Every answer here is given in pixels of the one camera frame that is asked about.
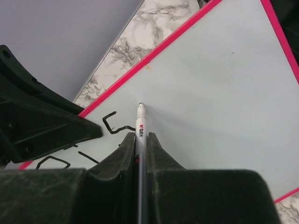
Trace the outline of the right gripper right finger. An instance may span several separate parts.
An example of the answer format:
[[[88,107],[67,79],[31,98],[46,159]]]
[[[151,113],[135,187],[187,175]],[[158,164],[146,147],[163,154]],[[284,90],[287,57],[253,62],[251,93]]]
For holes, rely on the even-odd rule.
[[[148,139],[149,217],[152,224],[193,224],[194,187],[190,173],[161,146]]]

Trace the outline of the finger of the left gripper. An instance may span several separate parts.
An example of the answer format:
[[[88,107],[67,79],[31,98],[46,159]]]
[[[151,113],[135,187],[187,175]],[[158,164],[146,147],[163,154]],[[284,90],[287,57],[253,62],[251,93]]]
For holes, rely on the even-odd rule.
[[[0,47],[0,162],[22,163],[101,138],[83,108],[37,81],[6,45]]]

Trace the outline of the black and white marker pen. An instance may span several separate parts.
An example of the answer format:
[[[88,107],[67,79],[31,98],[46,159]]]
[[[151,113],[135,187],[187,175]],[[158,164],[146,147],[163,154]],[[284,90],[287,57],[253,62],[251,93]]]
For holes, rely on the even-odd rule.
[[[137,108],[135,127],[135,164],[137,168],[137,215],[138,224],[148,222],[147,208],[147,120],[146,108],[140,103]]]

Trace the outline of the pink framed whiteboard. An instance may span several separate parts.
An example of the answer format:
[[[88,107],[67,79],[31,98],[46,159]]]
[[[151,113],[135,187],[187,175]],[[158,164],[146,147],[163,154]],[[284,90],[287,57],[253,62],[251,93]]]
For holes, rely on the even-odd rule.
[[[103,136],[21,164],[91,168],[146,108],[188,169],[248,169],[276,202],[299,190],[299,67],[268,0],[212,0],[82,111]]]

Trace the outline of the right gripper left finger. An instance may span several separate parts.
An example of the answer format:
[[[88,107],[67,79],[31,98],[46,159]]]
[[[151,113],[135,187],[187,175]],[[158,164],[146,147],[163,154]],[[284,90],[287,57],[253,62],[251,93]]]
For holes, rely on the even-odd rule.
[[[88,170],[86,200],[89,220],[99,224],[128,224],[133,201],[135,134],[128,133],[119,147]]]

